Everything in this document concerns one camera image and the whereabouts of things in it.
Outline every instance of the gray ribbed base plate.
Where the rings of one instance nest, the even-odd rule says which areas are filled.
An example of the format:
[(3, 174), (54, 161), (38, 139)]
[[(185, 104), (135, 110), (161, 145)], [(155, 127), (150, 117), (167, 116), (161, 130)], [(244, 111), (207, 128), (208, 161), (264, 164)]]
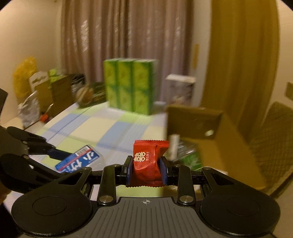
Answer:
[(208, 228), (193, 208), (177, 206), (171, 198), (121, 198), (114, 206), (99, 208), (88, 224), (63, 237), (224, 238), (226, 236)]

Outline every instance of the brown box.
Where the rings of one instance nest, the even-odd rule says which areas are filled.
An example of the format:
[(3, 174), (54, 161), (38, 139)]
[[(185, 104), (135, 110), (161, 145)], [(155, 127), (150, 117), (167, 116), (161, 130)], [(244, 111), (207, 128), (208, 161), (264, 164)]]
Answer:
[(203, 166), (228, 172), (228, 175), (255, 189), (265, 188), (251, 151), (220, 110), (171, 105), (167, 109), (167, 138), (179, 134), (198, 145)]
[(72, 75), (65, 76), (51, 83), (51, 85), (50, 81), (47, 80), (35, 87), (38, 91), (37, 97), (42, 113), (46, 112), (48, 107), (53, 104), (49, 116), (55, 117), (74, 103), (71, 92), (72, 77)]

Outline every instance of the human hand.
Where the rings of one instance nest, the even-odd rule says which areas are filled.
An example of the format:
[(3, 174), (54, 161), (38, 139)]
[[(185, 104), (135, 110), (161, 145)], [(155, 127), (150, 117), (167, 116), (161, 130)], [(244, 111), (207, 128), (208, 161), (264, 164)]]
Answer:
[(11, 191), (0, 182), (0, 204), (6, 199)]

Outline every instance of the silver screw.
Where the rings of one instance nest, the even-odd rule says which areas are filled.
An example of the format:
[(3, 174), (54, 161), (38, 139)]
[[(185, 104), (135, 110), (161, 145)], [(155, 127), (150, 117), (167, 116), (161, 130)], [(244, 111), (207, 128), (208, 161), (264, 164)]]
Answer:
[(183, 203), (191, 203), (193, 202), (193, 197), (189, 195), (184, 195), (184, 196), (181, 196), (179, 200)]
[(109, 203), (113, 201), (113, 197), (109, 195), (104, 195), (99, 198), (102, 203)]

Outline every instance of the blue label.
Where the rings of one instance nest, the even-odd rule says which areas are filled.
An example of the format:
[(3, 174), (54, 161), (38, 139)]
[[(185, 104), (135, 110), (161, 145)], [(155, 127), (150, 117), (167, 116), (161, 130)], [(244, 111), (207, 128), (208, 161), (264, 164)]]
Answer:
[(74, 172), (98, 159), (100, 156), (88, 145), (82, 147), (66, 159), (58, 163), (55, 168), (60, 172)]

